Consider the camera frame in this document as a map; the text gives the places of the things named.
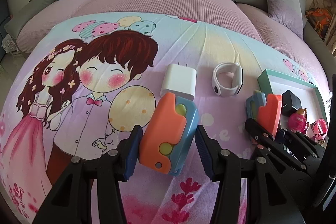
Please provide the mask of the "pink round toy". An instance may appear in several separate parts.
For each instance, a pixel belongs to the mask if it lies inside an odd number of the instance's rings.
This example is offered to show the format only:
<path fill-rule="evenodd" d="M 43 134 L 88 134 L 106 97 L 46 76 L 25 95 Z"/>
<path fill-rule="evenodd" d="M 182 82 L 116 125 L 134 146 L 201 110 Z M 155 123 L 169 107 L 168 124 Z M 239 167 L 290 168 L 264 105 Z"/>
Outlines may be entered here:
<path fill-rule="evenodd" d="M 303 133 L 306 130 L 306 125 L 307 125 L 306 109 L 299 108 L 288 119 L 288 128 L 292 132 Z"/>

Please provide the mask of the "black power adapter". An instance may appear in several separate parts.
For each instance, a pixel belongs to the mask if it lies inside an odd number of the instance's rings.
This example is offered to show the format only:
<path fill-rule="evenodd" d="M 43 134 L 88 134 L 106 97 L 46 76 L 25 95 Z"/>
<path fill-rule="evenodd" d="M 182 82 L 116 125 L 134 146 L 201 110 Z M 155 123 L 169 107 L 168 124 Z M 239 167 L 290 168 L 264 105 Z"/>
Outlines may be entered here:
<path fill-rule="evenodd" d="M 287 90 L 282 94 L 282 115 L 290 117 L 300 108 L 302 108 L 301 100 L 294 93 Z"/>

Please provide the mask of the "pink smartwatch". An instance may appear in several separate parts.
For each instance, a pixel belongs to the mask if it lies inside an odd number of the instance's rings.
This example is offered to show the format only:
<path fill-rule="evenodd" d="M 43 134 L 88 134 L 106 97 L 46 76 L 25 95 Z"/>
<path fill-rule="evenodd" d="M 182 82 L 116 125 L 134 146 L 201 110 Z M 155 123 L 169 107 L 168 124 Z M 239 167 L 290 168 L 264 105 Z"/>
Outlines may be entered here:
<path fill-rule="evenodd" d="M 311 129 L 313 132 L 313 136 L 311 138 L 320 145 L 325 143 L 325 138 L 328 132 L 326 121 L 322 118 L 315 121 L 312 123 Z"/>

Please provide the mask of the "teal shallow box tray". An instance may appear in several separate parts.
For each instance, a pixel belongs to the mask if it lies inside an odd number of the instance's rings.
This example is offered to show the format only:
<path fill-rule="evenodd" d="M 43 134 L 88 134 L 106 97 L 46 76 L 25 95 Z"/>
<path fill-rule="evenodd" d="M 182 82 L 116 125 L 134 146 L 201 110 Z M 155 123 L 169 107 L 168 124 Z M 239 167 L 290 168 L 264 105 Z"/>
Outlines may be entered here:
<path fill-rule="evenodd" d="M 326 112 L 325 103 L 318 87 L 299 80 L 290 75 L 271 69 L 264 70 L 257 79 L 260 90 L 268 94 L 283 94 L 291 91 L 301 101 L 301 106 L 307 108 L 307 121 L 312 123 L 323 118 L 329 123 L 330 116 Z"/>

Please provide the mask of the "white smartwatch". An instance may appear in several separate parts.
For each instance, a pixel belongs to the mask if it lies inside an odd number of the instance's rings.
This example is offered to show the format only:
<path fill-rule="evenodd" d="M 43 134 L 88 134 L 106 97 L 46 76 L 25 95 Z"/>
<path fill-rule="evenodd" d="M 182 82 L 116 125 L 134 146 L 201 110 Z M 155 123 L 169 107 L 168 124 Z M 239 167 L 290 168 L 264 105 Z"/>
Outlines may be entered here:
<path fill-rule="evenodd" d="M 213 70 L 211 83 L 217 96 L 235 96 L 243 86 L 243 69 L 238 63 L 220 63 Z"/>

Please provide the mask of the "white power adapter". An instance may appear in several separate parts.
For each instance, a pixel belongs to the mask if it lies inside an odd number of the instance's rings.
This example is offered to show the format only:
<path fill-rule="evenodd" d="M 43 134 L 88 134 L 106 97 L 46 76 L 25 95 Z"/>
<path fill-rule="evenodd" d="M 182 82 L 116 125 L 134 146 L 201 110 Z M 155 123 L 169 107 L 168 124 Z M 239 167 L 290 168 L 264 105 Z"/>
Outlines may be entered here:
<path fill-rule="evenodd" d="M 160 96 L 163 97 L 166 93 L 171 92 L 176 96 L 193 101 L 195 98 L 196 81 L 197 71 L 194 68 L 179 64 L 170 64 L 166 69 Z"/>

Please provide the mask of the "cartoon print tablecloth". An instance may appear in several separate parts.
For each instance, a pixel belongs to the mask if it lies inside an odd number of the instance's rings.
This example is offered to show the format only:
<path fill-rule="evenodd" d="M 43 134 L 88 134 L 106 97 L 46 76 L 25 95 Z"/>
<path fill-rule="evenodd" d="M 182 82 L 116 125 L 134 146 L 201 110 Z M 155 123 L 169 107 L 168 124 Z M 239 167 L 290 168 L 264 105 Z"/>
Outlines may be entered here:
<path fill-rule="evenodd" d="M 238 63 L 243 86 L 217 96 L 214 68 Z M 167 66 L 197 71 L 194 104 L 211 138 L 248 158 L 245 101 L 266 69 L 318 87 L 328 82 L 278 50 L 238 32 L 162 14 L 111 12 L 54 26 L 19 71 L 1 112 L 1 183 L 31 223 L 73 156 L 96 159 L 115 149 L 134 125 L 147 128 L 161 99 Z"/>

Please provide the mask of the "orange bag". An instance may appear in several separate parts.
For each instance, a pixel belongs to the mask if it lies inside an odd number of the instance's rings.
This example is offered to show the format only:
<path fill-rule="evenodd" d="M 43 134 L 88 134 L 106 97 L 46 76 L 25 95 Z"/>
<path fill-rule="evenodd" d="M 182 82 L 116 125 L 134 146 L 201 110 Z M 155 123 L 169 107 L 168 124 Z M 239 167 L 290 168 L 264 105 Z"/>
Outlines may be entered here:
<path fill-rule="evenodd" d="M 332 15 L 329 10 L 325 8 L 309 9 L 305 12 L 305 16 L 316 33 L 323 40 L 332 20 Z"/>

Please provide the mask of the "grey purple cushion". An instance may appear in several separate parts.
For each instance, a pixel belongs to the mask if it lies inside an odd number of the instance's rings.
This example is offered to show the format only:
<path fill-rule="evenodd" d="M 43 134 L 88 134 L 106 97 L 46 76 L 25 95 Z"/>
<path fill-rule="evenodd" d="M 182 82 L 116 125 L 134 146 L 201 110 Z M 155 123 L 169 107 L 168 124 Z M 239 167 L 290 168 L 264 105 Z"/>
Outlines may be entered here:
<path fill-rule="evenodd" d="M 299 0 L 267 0 L 268 16 L 303 38 L 303 19 Z"/>

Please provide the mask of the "pink sofa seat cover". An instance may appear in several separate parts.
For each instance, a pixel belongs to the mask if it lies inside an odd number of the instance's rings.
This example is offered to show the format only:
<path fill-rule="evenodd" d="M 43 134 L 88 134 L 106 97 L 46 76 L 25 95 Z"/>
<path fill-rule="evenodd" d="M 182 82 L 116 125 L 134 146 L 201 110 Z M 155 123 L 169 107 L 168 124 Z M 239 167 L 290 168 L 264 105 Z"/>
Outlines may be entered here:
<path fill-rule="evenodd" d="M 200 20 L 250 36 L 278 50 L 310 71 L 319 84 L 332 72 L 322 64 L 307 41 L 272 20 L 256 7 L 232 0 L 33 0 L 7 24 L 19 50 L 31 53 L 56 24 L 76 16 L 102 12 L 153 12 Z"/>

